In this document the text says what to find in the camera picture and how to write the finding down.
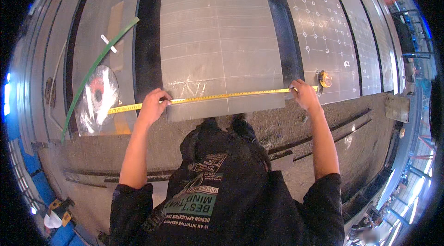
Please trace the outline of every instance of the hand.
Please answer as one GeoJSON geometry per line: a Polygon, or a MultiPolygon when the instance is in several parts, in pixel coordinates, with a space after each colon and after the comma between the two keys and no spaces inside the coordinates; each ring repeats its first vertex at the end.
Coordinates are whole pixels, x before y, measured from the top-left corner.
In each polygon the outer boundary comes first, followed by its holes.
{"type": "Polygon", "coordinates": [[[143,127],[150,127],[155,121],[157,121],[157,119],[159,119],[167,105],[171,104],[169,101],[170,99],[172,99],[171,96],[162,89],[157,88],[152,90],[143,100],[142,109],[139,112],[136,123],[143,127]],[[160,104],[159,100],[163,97],[167,100],[164,100],[160,104]]]}
{"type": "Polygon", "coordinates": [[[305,110],[308,111],[309,114],[317,112],[321,110],[321,105],[319,104],[318,95],[316,91],[314,91],[313,87],[305,83],[303,80],[293,80],[290,84],[291,93],[293,94],[296,102],[305,110]]]}

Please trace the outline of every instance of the forearm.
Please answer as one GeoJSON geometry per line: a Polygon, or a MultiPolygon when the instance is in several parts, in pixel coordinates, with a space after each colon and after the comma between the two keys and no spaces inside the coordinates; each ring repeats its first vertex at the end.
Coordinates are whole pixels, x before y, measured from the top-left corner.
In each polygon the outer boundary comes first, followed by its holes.
{"type": "Polygon", "coordinates": [[[148,129],[136,121],[120,170],[120,184],[139,189],[147,182],[148,129]]]}
{"type": "Polygon", "coordinates": [[[310,110],[313,135],[313,167],[316,180],[331,174],[339,174],[339,162],[330,128],[322,107],[310,110]]]}

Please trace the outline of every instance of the metal frame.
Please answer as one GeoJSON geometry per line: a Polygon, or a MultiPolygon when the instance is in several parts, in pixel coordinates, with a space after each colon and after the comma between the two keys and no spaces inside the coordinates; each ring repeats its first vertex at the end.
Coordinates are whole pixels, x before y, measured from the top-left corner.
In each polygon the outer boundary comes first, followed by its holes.
{"type": "Polygon", "coordinates": [[[29,185],[25,179],[25,165],[18,158],[18,154],[21,154],[19,147],[19,140],[16,138],[8,142],[9,147],[9,159],[12,165],[12,171],[14,172],[14,176],[17,179],[17,183],[19,184],[20,192],[23,195],[23,199],[30,206],[33,207],[36,211],[40,210],[39,201],[37,201],[32,193],[29,185]]]}

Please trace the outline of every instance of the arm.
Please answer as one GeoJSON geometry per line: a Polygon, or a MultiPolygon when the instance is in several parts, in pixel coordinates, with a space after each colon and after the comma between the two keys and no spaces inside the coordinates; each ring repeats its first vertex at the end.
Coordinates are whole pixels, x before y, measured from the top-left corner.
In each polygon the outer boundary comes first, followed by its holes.
{"type": "Polygon", "coordinates": [[[157,121],[171,96],[160,88],[153,90],[143,100],[142,109],[134,124],[133,133],[126,148],[122,169],[120,170],[120,184],[139,189],[147,182],[147,134],[151,125],[157,121]]]}
{"type": "Polygon", "coordinates": [[[290,87],[297,89],[291,89],[291,92],[297,103],[308,111],[311,119],[315,179],[331,173],[339,174],[336,147],[316,92],[302,80],[294,80],[290,87]]]}

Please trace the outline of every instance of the yellow tool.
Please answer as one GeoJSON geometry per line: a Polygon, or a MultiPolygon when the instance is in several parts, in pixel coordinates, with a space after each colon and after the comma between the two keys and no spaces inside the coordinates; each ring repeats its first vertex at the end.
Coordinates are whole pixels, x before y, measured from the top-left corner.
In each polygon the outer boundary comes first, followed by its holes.
{"type": "Polygon", "coordinates": [[[322,87],[328,88],[332,85],[333,79],[326,71],[322,70],[319,74],[319,82],[321,83],[322,87]]]}
{"type": "MultiPolygon", "coordinates": [[[[313,86],[313,88],[315,91],[318,91],[318,86],[313,86]]],[[[275,94],[275,93],[287,93],[287,92],[290,92],[290,88],[265,90],[265,91],[253,91],[253,92],[240,92],[240,93],[220,94],[220,95],[207,95],[207,96],[189,98],[189,99],[172,99],[171,103],[173,105],[176,105],[176,104],[191,103],[191,102],[208,100],[208,99],[224,99],[224,98],[232,98],[232,97],[238,97],[238,96],[244,96],[244,95],[262,95],[262,94],[275,94]]],[[[116,108],[110,108],[108,110],[108,114],[114,114],[114,113],[131,111],[131,110],[138,110],[141,108],[142,108],[142,104],[124,105],[124,106],[119,106],[116,108]]]]}

